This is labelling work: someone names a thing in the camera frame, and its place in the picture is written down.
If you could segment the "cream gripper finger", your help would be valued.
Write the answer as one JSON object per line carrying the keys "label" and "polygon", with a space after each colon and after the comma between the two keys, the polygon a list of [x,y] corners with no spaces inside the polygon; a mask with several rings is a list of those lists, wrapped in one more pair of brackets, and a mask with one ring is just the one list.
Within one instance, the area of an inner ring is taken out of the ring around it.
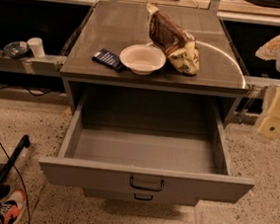
{"label": "cream gripper finger", "polygon": [[274,37],[272,40],[265,43],[260,49],[255,52],[257,58],[270,61],[277,57],[279,50],[280,36]]}

